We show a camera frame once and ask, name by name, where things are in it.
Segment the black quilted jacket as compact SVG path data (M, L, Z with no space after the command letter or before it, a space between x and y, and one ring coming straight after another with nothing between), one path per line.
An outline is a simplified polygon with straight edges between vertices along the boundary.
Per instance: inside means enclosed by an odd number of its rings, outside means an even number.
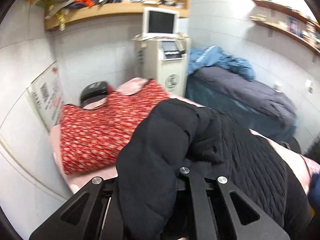
M117 158L120 206L133 239L160 238L182 166L230 179L291 239L305 235L312 219L307 196L265 138L227 113L168 99L137 126Z

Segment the wall poster with text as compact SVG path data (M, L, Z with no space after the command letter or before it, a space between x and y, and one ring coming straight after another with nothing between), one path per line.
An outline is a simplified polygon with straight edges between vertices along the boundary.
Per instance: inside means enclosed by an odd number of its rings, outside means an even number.
M59 69L52 63L27 88L35 112L48 133L60 123L65 104Z

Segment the wooden wall shelves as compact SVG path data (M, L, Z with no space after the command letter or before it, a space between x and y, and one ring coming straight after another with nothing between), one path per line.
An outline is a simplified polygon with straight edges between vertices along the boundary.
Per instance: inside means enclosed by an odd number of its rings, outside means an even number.
M249 19L256 25L285 35L319 56L319 23L298 10L271 0L252 0L256 7L268 9L271 16L257 14Z

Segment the red floral garment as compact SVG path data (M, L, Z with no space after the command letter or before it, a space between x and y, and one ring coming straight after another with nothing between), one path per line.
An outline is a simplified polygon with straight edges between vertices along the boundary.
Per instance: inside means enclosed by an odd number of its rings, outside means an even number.
M132 95L112 92L96 109L65 105L60 122L64 173L89 172L115 164L136 127L153 107L169 98L157 81L150 80Z

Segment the light blue crumpled sheet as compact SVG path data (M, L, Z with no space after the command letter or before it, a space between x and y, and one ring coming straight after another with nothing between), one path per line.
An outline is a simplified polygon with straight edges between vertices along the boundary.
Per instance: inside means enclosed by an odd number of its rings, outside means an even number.
M225 54L216 45L209 46L206 49L190 49L188 75L204 67L220 67L242 76L247 81L255 79L254 69L246 59Z

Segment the white machine with screen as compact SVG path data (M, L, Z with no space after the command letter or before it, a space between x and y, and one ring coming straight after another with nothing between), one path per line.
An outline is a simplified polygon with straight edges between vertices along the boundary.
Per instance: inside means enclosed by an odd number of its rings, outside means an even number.
M145 79L155 79L169 93L184 96L190 39L178 32L177 10L145 7L142 32L132 39Z

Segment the navy blue folded garment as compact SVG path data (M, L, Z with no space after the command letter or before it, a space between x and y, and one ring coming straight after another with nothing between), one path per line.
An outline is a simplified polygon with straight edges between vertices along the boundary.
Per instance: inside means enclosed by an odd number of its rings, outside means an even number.
M308 201L312 208L319 213L320 210L320 179L319 172L314 173L308 191Z

